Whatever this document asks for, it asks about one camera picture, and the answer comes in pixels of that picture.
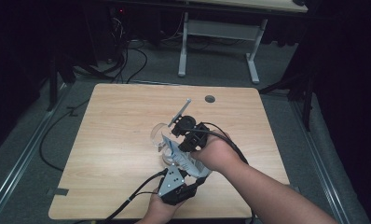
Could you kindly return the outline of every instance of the human arm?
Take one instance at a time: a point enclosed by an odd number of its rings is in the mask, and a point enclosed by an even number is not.
[[[210,135],[191,156],[221,173],[264,223],[336,223],[315,204],[240,160],[222,139]]]
[[[184,202],[178,203],[177,205],[170,205],[164,203],[157,194],[152,194],[147,212],[144,217],[136,223],[165,224],[173,218],[175,212],[183,203]]]

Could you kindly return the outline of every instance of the gray carpet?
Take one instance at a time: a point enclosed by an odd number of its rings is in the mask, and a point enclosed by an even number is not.
[[[244,46],[247,44],[246,42],[232,47],[236,47],[237,50],[245,49]],[[131,45],[141,46],[141,42],[134,42]],[[259,85],[254,85],[243,54],[228,52],[227,46],[223,45],[210,45],[205,49],[197,49],[203,47],[203,43],[199,43],[191,47],[195,49],[188,52],[187,74],[180,78],[177,76],[179,46],[161,45],[157,48],[145,44],[140,50],[148,58],[146,67],[134,77],[132,82],[262,89],[280,80],[296,48],[278,48],[275,44],[260,46],[255,64],[261,82]],[[130,49],[123,79],[126,80],[143,64],[144,55]],[[93,77],[77,76],[77,82],[64,97],[51,123],[69,112],[69,106],[77,106],[88,100],[94,85],[99,82],[102,81]],[[289,103],[283,91],[262,95],[262,100],[291,185],[324,211],[333,214],[317,174],[309,150],[309,142],[303,127],[299,124],[299,116],[294,110],[296,104]],[[46,115],[47,107],[48,85],[45,85],[41,90],[40,99],[21,116],[16,128],[0,148],[0,188],[28,144],[34,130]],[[45,157],[51,163],[62,168],[66,164],[86,107],[87,104],[84,104],[74,112],[75,116],[61,119],[48,133],[42,146]],[[311,132],[307,134],[322,155],[324,165],[334,180],[350,223],[369,223],[331,143],[316,98],[313,101],[310,119]],[[60,178],[61,173],[46,166],[37,150],[3,207],[0,223],[74,223],[74,221],[51,220],[48,217],[52,201],[52,196],[48,192],[57,187]]]

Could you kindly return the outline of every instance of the forearm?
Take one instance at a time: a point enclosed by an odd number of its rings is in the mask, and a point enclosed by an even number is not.
[[[297,192],[247,164],[236,163],[222,174],[264,223],[336,223]]]

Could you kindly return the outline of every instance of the silver metal part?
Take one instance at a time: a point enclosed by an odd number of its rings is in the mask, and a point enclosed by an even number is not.
[[[175,165],[171,165],[168,168],[168,173],[165,175],[162,185],[158,190],[158,196],[164,196],[172,190],[182,186],[184,182],[185,180],[183,179],[177,167]]]
[[[171,120],[171,122],[168,124],[168,127],[169,128],[172,126],[172,124],[174,124],[174,122],[177,120],[177,118],[179,118],[179,116],[181,116],[183,114],[183,112],[185,112],[185,110],[188,107],[189,103],[191,103],[191,99],[188,98],[188,99],[186,99],[186,103],[183,106],[183,108],[179,111],[179,113],[176,114],[176,116],[173,117],[173,119]]]

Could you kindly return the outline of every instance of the hand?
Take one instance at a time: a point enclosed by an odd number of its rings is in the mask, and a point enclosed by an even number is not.
[[[214,132],[225,136],[220,131],[214,130]],[[199,151],[191,152],[191,157],[219,173],[225,171],[234,162],[241,162],[238,154],[226,141],[212,134],[208,136],[206,146]]]
[[[143,219],[137,223],[165,224],[173,218],[174,213],[183,203],[184,202],[178,203],[177,205],[170,205],[164,203],[157,194],[152,194],[147,213],[144,215]]]

